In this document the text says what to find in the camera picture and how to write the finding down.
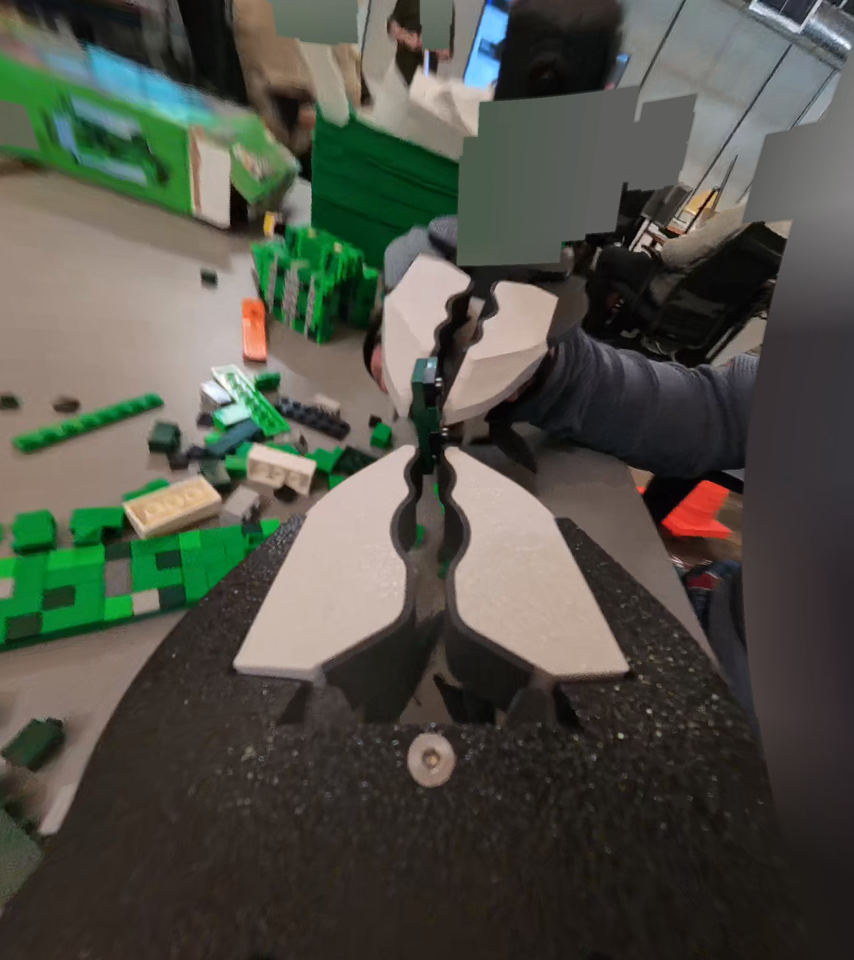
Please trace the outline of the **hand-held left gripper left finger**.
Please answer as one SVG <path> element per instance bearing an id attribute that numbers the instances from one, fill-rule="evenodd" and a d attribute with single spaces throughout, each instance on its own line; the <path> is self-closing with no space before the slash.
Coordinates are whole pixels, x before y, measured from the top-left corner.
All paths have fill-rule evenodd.
<path id="1" fill-rule="evenodd" d="M 418 451 L 404 445 L 307 512 L 233 660 L 241 675 L 339 690 L 394 722 L 417 684 Z"/>

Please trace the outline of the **dark green brick assembly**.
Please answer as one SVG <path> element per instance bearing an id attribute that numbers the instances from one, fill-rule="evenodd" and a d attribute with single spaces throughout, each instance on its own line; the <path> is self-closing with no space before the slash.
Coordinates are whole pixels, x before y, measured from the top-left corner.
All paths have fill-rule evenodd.
<path id="1" fill-rule="evenodd" d="M 415 362 L 411 378 L 409 418 L 418 447 L 418 463 L 423 477 L 433 477 L 435 492 L 442 498 L 445 490 L 445 449 L 450 443 L 442 423 L 443 377 L 436 356 Z"/>

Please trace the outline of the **black studded plate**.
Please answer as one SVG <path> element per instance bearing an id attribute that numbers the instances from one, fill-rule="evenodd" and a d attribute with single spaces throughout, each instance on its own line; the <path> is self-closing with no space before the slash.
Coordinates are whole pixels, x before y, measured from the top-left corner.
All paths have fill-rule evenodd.
<path id="1" fill-rule="evenodd" d="M 274 406 L 287 421 L 337 441 L 344 440 L 351 431 L 346 420 L 317 405 L 302 403 L 289 397 L 278 397 Z"/>

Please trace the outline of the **grey desk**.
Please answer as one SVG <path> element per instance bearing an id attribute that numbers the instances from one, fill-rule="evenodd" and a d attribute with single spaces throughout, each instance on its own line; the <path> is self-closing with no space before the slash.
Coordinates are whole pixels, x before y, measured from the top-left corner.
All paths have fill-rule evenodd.
<path id="1" fill-rule="evenodd" d="M 200 271 L 218 274 L 203 287 Z M 21 457 L 10 437 L 155 391 L 193 428 L 198 385 L 239 357 L 245 244 L 39 172 L 0 177 L 0 522 L 111 503 L 161 461 L 149 416 Z M 0 547 L 0 556 L 7 550 Z M 0 913 L 0 958 L 580 958 L 574 774 L 514 729 L 457 733 L 445 786 L 410 776 L 413 727 L 283 725 L 294 690 L 233 655 L 269 584 L 263 550 L 179 614 L 0 655 L 0 747 L 68 741 L 29 798 L 77 783 L 42 868 Z"/>

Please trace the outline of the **person's right hand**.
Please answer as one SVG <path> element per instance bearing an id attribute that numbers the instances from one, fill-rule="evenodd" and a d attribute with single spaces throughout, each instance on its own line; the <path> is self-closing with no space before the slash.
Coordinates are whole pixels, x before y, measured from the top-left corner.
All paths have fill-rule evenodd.
<path id="1" fill-rule="evenodd" d="M 362 343 L 363 365 L 383 394 L 387 393 L 384 373 L 383 335 L 382 330 L 371 328 L 366 332 Z"/>

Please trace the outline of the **grey small brick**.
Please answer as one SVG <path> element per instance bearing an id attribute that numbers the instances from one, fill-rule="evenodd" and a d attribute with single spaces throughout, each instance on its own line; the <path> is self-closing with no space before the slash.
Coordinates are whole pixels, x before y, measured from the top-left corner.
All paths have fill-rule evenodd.
<path id="1" fill-rule="evenodd" d="M 218 515 L 220 525 L 243 525 L 256 520 L 262 505 L 261 494 L 248 486 L 238 486 L 223 501 Z"/>

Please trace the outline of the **white studded brick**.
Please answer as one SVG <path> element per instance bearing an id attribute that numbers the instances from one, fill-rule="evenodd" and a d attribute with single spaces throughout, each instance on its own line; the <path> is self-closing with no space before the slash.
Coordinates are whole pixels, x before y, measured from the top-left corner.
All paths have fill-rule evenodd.
<path id="1" fill-rule="evenodd" d="M 311 492 L 315 471 L 312 459 L 264 443 L 254 443 L 247 451 L 245 480 L 258 489 L 286 487 L 305 497 Z"/>

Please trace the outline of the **green plastic crate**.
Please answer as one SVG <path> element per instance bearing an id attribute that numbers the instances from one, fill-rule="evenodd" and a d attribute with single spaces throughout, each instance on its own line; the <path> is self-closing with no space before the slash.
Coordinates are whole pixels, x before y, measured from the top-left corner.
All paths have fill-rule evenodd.
<path id="1" fill-rule="evenodd" d="M 351 114 L 342 126 L 316 113 L 311 224 L 383 269 L 385 249 L 414 227 L 457 213 L 458 161 Z"/>

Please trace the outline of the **cream upturned brick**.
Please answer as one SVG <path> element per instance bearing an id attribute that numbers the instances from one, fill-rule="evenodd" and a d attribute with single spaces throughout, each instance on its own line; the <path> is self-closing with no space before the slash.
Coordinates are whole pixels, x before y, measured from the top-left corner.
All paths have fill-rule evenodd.
<path id="1" fill-rule="evenodd" d="M 126 501 L 123 510 L 140 540 L 179 533 L 193 524 L 215 517 L 223 499 L 203 476 L 193 475 Z"/>

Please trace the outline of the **bright green holed plate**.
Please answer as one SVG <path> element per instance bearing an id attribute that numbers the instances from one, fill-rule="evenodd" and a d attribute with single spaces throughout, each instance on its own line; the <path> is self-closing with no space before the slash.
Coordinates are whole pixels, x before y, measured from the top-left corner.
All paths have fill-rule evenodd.
<path id="1" fill-rule="evenodd" d="M 289 433 L 288 421 L 239 366 L 214 366 L 211 368 L 211 375 L 234 402 L 241 403 L 247 409 L 249 418 L 260 428 L 265 438 L 271 439 Z"/>

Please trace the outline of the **orange plastic object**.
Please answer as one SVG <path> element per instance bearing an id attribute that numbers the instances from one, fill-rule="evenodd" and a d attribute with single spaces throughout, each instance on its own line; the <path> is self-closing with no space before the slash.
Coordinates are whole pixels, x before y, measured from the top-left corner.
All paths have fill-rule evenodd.
<path id="1" fill-rule="evenodd" d="M 660 525 L 675 538 L 728 540 L 731 529 L 721 522 L 719 514 L 727 504 L 730 491 L 720 484 L 700 481 Z"/>

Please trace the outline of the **black office chair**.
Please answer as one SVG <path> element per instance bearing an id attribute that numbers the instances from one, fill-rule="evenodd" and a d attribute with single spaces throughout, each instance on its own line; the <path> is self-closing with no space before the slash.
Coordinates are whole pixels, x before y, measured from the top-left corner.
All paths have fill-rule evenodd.
<path id="1" fill-rule="evenodd" d="M 712 362 L 747 324 L 769 313 L 789 229 L 739 223 L 686 263 L 660 251 L 602 251 L 582 327 L 614 347 L 695 367 Z"/>

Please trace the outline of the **green mosaic brick plate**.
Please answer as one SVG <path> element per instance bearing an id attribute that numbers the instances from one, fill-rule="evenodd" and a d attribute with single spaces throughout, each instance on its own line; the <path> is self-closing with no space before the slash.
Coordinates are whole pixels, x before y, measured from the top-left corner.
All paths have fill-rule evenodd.
<path id="1" fill-rule="evenodd" d="M 281 522 L 0 558 L 0 654 L 196 605 Z"/>

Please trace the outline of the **white crumpled paper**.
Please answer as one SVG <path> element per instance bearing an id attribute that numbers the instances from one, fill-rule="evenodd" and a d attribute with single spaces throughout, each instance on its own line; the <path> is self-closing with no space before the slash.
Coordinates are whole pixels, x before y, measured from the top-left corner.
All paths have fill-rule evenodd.
<path id="1" fill-rule="evenodd" d="M 317 121 L 337 131 L 360 128 L 409 142 L 459 162 L 465 142 L 479 133 L 480 108 L 489 91 L 468 88 L 462 81 L 417 74 L 406 84 L 388 54 L 386 65 L 367 82 L 372 103 L 354 105 L 332 45 L 295 42 L 313 85 Z"/>

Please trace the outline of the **long green plate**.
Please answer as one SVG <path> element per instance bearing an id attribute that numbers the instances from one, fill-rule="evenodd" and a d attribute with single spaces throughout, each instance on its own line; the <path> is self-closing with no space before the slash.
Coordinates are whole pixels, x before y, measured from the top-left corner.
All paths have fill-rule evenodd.
<path id="1" fill-rule="evenodd" d="M 163 399 L 155 392 L 147 392 L 122 402 L 99 407 L 79 415 L 69 416 L 11 438 L 11 446 L 22 454 L 47 450 L 62 443 L 95 433 L 109 426 L 121 424 L 134 417 L 158 410 Z"/>

